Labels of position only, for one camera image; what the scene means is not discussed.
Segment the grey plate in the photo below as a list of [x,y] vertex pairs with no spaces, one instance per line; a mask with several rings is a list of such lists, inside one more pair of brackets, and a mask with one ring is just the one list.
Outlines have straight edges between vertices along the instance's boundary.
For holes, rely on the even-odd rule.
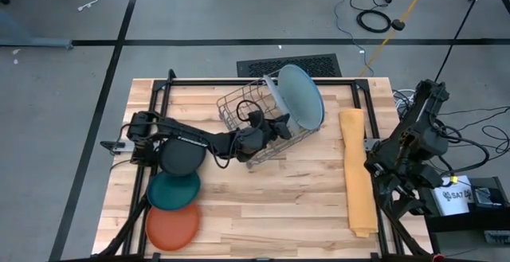
[[287,104],[285,103],[283,97],[281,96],[278,90],[278,87],[274,84],[273,79],[270,76],[264,75],[263,79],[275,100],[276,106],[280,109],[280,113],[282,115],[289,115],[287,126],[288,129],[290,130],[291,135],[297,135],[299,133],[300,128],[297,122],[294,120],[292,113],[289,111]]

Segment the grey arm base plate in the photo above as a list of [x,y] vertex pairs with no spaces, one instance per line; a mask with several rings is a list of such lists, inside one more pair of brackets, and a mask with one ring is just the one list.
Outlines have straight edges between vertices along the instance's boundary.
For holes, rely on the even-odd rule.
[[100,145],[107,149],[112,155],[118,155],[124,152],[131,153],[135,147],[135,144],[129,140],[100,141]]

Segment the black device on box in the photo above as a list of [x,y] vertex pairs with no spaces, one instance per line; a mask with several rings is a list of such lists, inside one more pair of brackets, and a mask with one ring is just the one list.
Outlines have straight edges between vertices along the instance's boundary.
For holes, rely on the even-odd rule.
[[489,188],[472,187],[473,202],[477,208],[497,209],[502,208],[503,203],[493,198]]

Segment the black plate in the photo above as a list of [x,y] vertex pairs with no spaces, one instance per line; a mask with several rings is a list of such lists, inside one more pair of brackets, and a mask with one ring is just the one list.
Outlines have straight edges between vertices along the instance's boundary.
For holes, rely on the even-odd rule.
[[206,149],[178,139],[168,139],[159,148],[159,167],[176,177],[195,172],[206,157]]

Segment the black metal table frame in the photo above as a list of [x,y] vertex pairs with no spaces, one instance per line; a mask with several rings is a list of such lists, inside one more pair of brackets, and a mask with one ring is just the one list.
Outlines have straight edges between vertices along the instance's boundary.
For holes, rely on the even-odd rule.
[[[219,106],[235,108],[251,95],[266,100],[253,78],[175,79],[167,114],[210,132],[227,131]],[[379,233],[356,237],[349,229],[339,112],[362,108],[368,138],[390,135],[398,123],[388,78],[315,78],[324,98],[322,129],[276,157],[253,166],[233,160],[218,168],[210,154],[199,169],[201,224],[189,245],[175,252],[157,249],[145,236],[142,215],[117,254],[160,252],[173,259],[346,259],[370,260],[373,252],[409,254],[386,217]],[[123,162],[111,172],[92,253],[104,250],[126,222],[154,175]]]

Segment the orange plate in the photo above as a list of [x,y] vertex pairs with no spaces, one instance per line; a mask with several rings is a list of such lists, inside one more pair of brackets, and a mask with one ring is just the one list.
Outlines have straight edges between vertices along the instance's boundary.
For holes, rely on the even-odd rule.
[[146,218],[145,233],[157,249],[177,251],[195,238],[200,221],[201,210],[196,203],[173,211],[151,208]]

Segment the teal plate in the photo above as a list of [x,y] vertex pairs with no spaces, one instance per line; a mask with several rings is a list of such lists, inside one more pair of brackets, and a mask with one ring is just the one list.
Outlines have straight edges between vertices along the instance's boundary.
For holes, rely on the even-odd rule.
[[160,172],[148,185],[147,200],[156,209],[175,211],[193,202],[200,188],[201,181],[196,172],[181,177]]

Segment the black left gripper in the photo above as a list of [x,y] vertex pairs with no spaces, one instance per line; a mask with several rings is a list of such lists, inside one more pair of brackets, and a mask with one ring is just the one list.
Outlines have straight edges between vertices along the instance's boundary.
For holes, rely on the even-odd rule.
[[263,134],[263,142],[269,143],[278,138],[281,139],[291,139],[292,133],[287,128],[288,121],[290,119],[290,114],[281,115],[274,119],[274,127],[276,130],[273,130],[273,121],[271,119],[262,118],[260,122],[260,126],[258,129],[262,131]]

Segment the black equipment box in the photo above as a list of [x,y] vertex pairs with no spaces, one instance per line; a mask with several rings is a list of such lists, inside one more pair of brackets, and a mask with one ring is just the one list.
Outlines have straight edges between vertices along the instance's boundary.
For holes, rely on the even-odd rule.
[[503,203],[502,208],[487,209],[477,208],[474,203],[469,204],[469,212],[451,216],[441,216],[432,195],[433,189],[424,189],[420,194],[430,205],[431,213],[425,215],[426,228],[431,237],[438,233],[475,232],[482,235],[485,241],[484,231],[487,230],[510,230],[510,197],[504,192],[504,188],[498,177],[469,178],[471,187],[489,188],[493,198]]

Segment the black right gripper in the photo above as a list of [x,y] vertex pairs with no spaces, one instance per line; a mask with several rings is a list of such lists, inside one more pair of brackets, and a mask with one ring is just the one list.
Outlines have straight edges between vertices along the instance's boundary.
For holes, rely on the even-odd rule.
[[[374,178],[378,204],[385,214],[396,217],[393,192],[401,188],[404,193],[418,188],[433,189],[442,185],[442,178],[421,158],[413,158],[409,147],[376,144],[368,153],[368,170]],[[401,195],[398,199],[398,216],[429,213],[425,199]]]

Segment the yellow folded towel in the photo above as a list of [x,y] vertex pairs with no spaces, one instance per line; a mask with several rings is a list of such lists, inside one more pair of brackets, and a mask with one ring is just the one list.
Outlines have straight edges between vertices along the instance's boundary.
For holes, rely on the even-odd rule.
[[351,108],[339,112],[344,144],[344,177],[350,230],[360,238],[378,232],[378,222],[370,173],[365,169],[364,113]]

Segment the black floor vent grate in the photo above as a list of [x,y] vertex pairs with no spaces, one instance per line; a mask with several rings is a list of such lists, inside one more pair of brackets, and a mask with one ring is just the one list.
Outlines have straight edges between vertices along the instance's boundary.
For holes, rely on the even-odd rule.
[[278,57],[237,62],[238,77],[262,77],[278,71],[285,65],[297,65],[312,77],[341,77],[334,53],[299,57]]

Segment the grey wire dish rack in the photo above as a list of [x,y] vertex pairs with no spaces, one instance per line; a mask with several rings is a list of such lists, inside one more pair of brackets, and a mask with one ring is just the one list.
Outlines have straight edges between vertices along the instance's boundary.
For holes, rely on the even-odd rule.
[[[268,75],[273,79],[276,86],[279,71],[280,69]],[[262,111],[265,119],[271,119],[273,122],[275,118],[282,115],[263,77],[221,97],[217,102],[217,106],[220,119],[223,120],[230,131],[251,127],[248,120],[248,114],[251,111]],[[292,135],[291,139],[281,139],[278,136],[276,140],[269,142],[265,149],[258,151],[252,158],[248,159],[247,165],[253,166],[275,158],[320,129],[309,131],[302,127],[299,128],[299,133]]]

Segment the light blue plate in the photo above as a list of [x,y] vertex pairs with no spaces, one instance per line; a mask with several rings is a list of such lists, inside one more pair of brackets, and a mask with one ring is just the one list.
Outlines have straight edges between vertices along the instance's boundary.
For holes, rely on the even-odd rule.
[[278,72],[278,90],[299,127],[308,129],[308,100],[310,96],[321,96],[313,79],[297,65],[285,65]]

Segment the grey desk foot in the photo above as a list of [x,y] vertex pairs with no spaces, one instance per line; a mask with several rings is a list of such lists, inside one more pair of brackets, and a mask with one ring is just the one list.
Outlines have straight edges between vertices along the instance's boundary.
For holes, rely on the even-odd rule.
[[6,27],[10,33],[6,37],[0,37],[1,47],[48,47],[67,50],[73,48],[73,41],[70,39],[31,35],[4,10],[0,10],[0,27],[2,26]]

